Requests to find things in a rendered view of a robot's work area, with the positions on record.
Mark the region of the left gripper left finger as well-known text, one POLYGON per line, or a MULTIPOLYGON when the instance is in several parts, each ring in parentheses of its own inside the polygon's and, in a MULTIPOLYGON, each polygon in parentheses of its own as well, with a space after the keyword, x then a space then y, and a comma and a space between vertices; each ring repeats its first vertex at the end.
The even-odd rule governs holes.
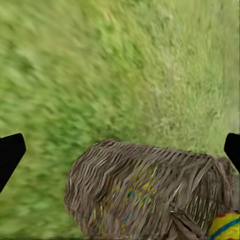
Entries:
POLYGON ((0 138, 0 193, 26 152, 21 133, 0 138))

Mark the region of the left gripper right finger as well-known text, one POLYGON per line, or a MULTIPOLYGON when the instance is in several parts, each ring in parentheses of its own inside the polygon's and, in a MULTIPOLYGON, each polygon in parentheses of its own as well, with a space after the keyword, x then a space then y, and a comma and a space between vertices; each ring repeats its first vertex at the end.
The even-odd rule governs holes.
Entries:
POLYGON ((227 135, 224 151, 233 163, 237 171, 240 173, 240 135, 236 133, 229 133, 227 135))

